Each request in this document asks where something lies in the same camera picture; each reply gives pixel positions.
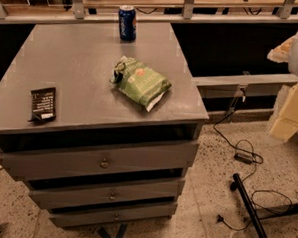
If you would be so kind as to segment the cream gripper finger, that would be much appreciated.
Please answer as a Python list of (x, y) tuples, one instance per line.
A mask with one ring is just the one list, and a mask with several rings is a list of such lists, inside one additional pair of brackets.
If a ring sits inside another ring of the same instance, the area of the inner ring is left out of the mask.
[(271, 49), (266, 57), (274, 63), (288, 63), (291, 60), (294, 41), (295, 36), (287, 38), (279, 46)]

